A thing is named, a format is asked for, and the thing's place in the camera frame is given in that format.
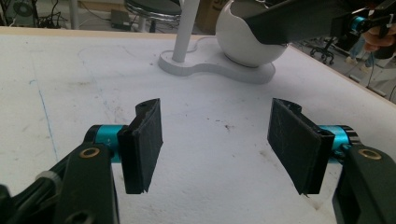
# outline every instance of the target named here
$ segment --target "white sphere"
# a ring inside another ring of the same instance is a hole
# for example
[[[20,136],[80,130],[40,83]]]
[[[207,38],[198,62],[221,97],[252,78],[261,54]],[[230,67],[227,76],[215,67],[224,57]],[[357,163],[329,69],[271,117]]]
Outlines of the white sphere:
[[[216,37],[225,55],[236,63],[258,67],[276,60],[287,45],[264,45],[260,43],[244,20],[232,14],[230,0],[219,14]]]

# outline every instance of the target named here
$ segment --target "white table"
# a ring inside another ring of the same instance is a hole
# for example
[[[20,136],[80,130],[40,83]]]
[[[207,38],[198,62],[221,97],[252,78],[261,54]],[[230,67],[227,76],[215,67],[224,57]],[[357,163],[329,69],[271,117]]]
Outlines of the white table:
[[[265,85],[165,74],[174,35],[0,28],[0,182],[16,194],[77,147],[93,124],[128,124],[161,98],[163,148],[148,194],[126,195],[121,223],[335,223],[330,164],[319,195],[298,195],[266,136],[272,98],[316,124],[346,124],[396,158],[396,107],[289,48]]]

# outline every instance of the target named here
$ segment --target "white base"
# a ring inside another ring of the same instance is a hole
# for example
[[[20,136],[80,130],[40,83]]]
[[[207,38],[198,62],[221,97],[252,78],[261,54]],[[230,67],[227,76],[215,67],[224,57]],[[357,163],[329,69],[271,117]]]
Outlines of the white base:
[[[271,63],[252,68],[231,61],[225,56],[214,36],[197,40],[194,48],[187,51],[184,63],[173,61],[172,56],[172,50],[164,51],[158,64],[163,71],[177,76],[209,72],[241,82],[264,84],[275,74],[275,67]]]

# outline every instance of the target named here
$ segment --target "white stand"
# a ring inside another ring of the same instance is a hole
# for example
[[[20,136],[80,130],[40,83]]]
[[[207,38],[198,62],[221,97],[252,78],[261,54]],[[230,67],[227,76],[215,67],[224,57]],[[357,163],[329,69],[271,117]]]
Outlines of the white stand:
[[[234,63],[224,55],[215,37],[201,38],[193,50],[187,51],[198,6],[199,0],[184,3],[175,48],[160,55],[158,64],[161,69],[177,76],[210,72],[248,83],[263,84],[270,81],[275,73],[271,63],[256,68]]]
[[[275,73],[275,67],[271,63],[256,68],[234,63],[225,56],[214,36],[197,40],[194,48],[187,51],[183,63],[175,62],[173,55],[173,50],[164,51],[158,64],[163,71],[177,76],[209,72],[241,82],[264,84],[269,82]]]

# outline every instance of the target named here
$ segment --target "gray floor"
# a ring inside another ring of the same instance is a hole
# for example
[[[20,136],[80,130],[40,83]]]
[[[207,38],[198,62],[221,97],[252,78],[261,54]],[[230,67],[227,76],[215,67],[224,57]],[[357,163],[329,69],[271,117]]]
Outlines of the gray floor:
[[[56,0],[40,0],[37,2],[37,11],[39,16],[48,16],[53,8],[54,3]],[[59,19],[60,25],[63,27],[63,29],[70,29],[70,22],[69,22],[69,8],[68,8],[68,1],[67,0],[59,0],[58,4],[56,5],[56,8],[54,9],[54,13],[56,12],[61,12],[61,17]],[[110,22],[110,12],[104,12],[104,11],[97,11],[97,10],[89,10],[85,8],[84,5],[81,5],[81,7],[78,9],[78,19],[79,19],[79,29],[80,30],[98,30],[98,31],[112,31],[112,32],[125,32],[119,29],[114,29],[111,27],[111,22]],[[134,23],[137,23],[137,18],[135,15],[131,14],[130,15],[131,21]],[[150,22],[147,22],[147,30],[149,29]],[[169,33],[169,34],[174,34],[177,32],[177,27],[178,23],[177,22],[158,22],[157,23],[157,29],[156,33]],[[198,28],[194,27],[193,31],[194,34],[197,35],[206,35],[206,33],[200,31]],[[324,47],[325,42],[319,42],[317,40],[311,40],[311,41],[302,41],[299,43],[293,43],[292,45],[301,50],[302,52],[306,53],[307,55],[310,55],[310,51],[312,47],[314,46],[320,46]],[[377,69],[381,69],[377,66],[375,66],[373,73],[366,74],[363,73],[360,70],[360,67],[363,65],[363,60],[360,60],[360,62],[357,65],[351,65],[348,63],[345,63],[345,58],[347,57],[347,52],[344,52],[340,49],[338,49],[335,46],[330,46],[329,51],[334,54],[334,60],[333,64],[329,64],[329,60],[327,61],[327,65],[339,72],[340,74],[343,74],[346,77],[358,77],[360,79],[366,79],[367,82],[361,83],[362,86],[364,87],[380,87],[380,91],[375,92],[379,93],[379,95],[383,96],[384,98],[391,100],[393,103],[396,103],[396,78],[393,80],[389,80],[386,82],[382,83],[374,83],[371,81],[372,75],[377,72]],[[314,58],[321,61],[321,54],[316,53],[314,55]],[[393,60],[390,62],[392,64],[395,64],[395,77],[396,77],[396,61]]]

